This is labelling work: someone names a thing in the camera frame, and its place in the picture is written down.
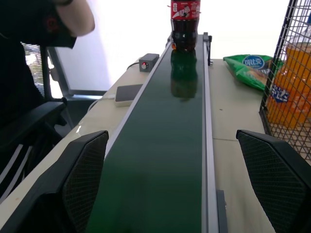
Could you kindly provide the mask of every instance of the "control box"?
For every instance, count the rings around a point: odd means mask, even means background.
[[[148,53],[139,60],[139,70],[140,72],[151,72],[153,67],[155,67],[160,55],[154,53]]]

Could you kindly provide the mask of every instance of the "white table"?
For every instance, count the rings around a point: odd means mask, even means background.
[[[129,68],[104,95],[115,94],[122,85],[142,84],[148,73]],[[238,129],[263,133],[259,117],[261,93],[237,82],[222,60],[209,69],[216,186],[225,191],[230,233],[274,233],[252,189],[241,148]],[[108,130],[110,138],[129,107],[118,108],[113,100],[98,102],[81,122],[46,156],[0,205],[0,228],[10,217],[37,178],[54,164],[69,142],[82,135]]]

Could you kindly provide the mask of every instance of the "black shirt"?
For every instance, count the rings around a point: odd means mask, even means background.
[[[20,42],[72,48],[75,38],[47,0],[0,1],[0,127],[44,102]]]

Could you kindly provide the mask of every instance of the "snack bag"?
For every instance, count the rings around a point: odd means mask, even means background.
[[[262,91],[268,80],[272,59],[272,57],[265,55],[224,57],[224,61],[228,63],[238,80]]]

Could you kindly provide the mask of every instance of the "white wall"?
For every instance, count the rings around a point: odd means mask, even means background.
[[[162,53],[171,32],[170,0],[88,0],[96,30],[73,50],[58,49],[71,89],[107,90],[146,53]],[[273,56],[288,0],[202,0],[199,33],[213,36],[212,58]]]

